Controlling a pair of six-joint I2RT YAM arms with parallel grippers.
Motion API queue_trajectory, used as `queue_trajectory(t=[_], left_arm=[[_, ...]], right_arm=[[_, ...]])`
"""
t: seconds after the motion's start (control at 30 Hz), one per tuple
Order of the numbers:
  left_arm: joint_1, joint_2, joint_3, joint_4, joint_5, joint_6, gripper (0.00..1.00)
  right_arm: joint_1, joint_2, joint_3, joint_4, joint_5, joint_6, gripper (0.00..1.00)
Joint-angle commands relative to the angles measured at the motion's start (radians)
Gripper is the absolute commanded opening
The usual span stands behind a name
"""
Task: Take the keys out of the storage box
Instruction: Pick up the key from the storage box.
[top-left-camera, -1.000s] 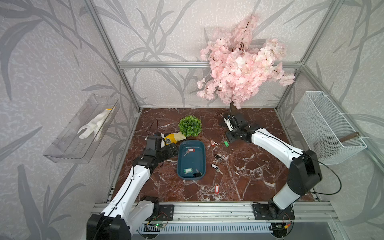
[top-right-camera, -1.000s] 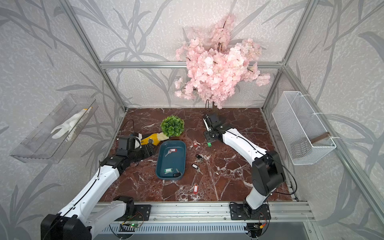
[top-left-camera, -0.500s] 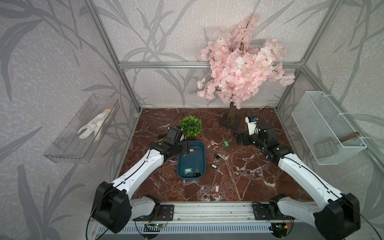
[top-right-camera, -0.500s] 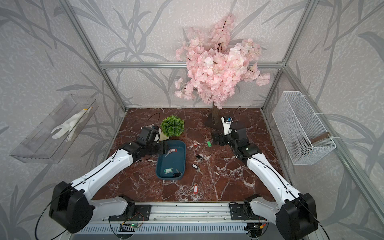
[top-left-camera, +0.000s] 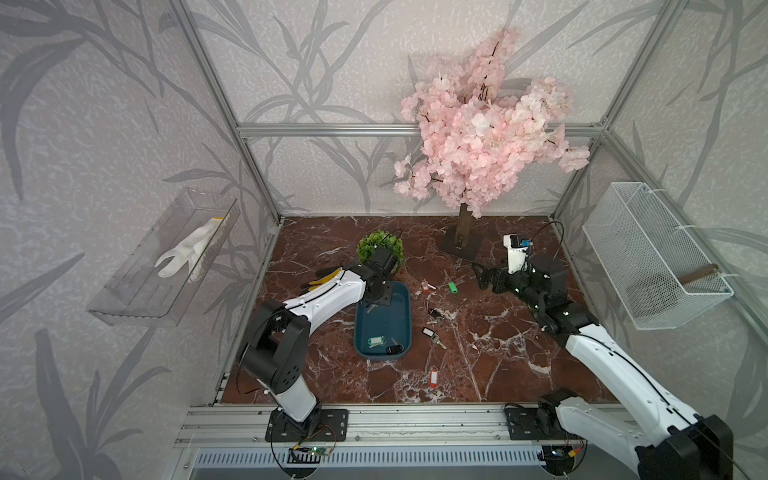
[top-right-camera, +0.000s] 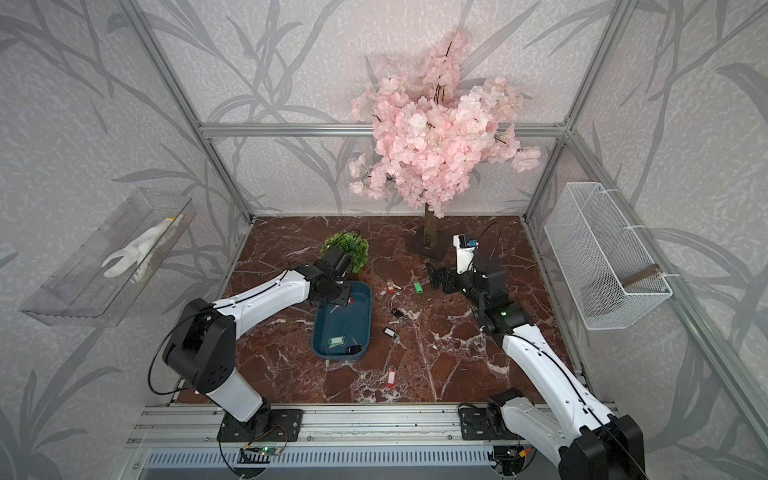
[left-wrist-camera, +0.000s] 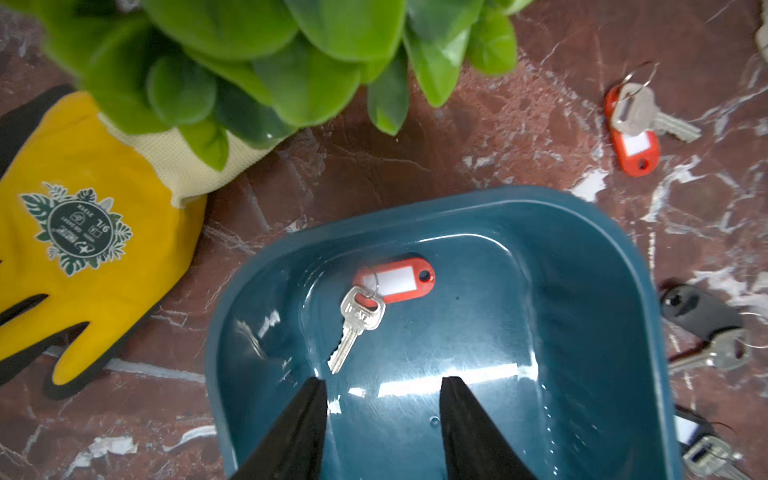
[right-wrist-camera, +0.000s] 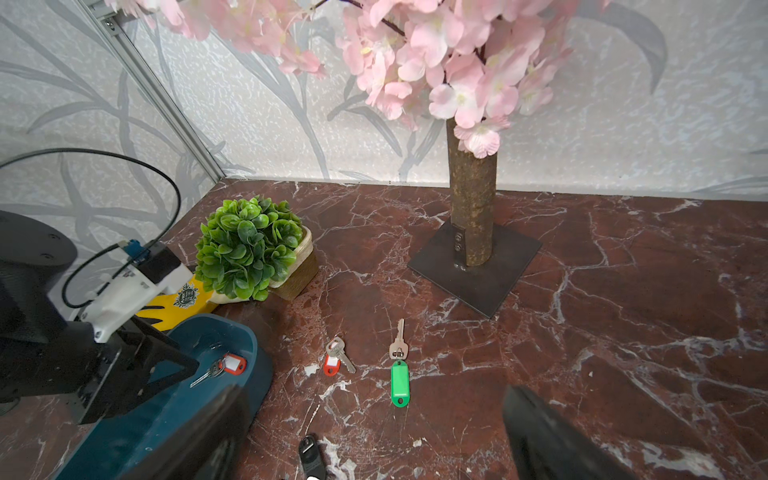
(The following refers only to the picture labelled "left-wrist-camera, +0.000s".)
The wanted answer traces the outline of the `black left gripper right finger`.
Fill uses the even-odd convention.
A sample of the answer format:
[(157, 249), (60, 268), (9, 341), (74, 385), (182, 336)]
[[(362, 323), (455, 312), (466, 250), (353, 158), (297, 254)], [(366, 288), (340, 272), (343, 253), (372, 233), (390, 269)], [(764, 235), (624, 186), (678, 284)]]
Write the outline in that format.
[(533, 479), (466, 383), (444, 377), (440, 418), (449, 479)]

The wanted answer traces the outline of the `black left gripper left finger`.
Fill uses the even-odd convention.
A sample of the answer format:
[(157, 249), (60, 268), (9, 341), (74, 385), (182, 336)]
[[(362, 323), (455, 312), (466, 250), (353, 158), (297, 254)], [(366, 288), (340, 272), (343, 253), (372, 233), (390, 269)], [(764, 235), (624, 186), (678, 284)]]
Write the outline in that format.
[(326, 382), (307, 379), (231, 479), (319, 479), (327, 400)]

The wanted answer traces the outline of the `key with red tag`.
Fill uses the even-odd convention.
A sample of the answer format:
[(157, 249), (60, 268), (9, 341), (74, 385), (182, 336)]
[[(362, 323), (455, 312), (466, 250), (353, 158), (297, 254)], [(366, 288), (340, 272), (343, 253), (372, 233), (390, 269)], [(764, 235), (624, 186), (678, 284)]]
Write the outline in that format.
[(342, 370), (360, 336), (380, 326), (388, 305), (422, 298), (435, 283), (434, 267), (418, 256), (360, 267), (340, 304), (341, 339), (327, 360), (331, 374)]
[(664, 113), (657, 105), (650, 84), (658, 66), (658, 62), (644, 62), (605, 95), (606, 122), (619, 166), (632, 177), (649, 175), (659, 165), (659, 135), (668, 134), (685, 143), (702, 136), (699, 127)]

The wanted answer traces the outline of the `key with black tag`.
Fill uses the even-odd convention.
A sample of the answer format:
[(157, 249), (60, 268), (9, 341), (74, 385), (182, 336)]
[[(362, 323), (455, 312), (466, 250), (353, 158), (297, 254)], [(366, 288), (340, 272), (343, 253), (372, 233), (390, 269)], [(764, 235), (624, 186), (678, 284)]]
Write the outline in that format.
[(740, 312), (708, 292), (687, 284), (666, 290), (661, 297), (665, 320), (698, 337), (702, 344), (680, 353), (668, 364), (670, 375), (699, 368), (728, 372), (745, 366), (755, 350), (766, 345), (754, 344), (744, 318), (753, 312)]
[(750, 480), (735, 463), (742, 455), (697, 413), (676, 406), (675, 430), (684, 466), (697, 477)]

